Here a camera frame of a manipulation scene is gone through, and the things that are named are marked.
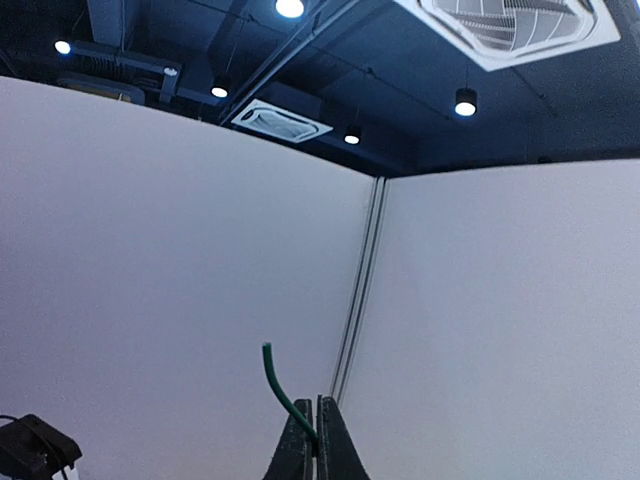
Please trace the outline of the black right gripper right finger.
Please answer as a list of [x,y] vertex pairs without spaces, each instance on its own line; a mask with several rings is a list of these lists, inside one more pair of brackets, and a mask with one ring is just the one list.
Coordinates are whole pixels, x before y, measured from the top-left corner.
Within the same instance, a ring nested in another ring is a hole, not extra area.
[[369,480],[336,400],[319,396],[316,470],[320,480]]

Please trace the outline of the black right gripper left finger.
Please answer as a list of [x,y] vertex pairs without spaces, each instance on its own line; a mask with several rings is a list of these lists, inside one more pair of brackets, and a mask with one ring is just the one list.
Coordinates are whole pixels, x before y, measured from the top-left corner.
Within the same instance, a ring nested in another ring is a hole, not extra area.
[[278,441],[264,480],[312,480],[314,444],[290,414]]

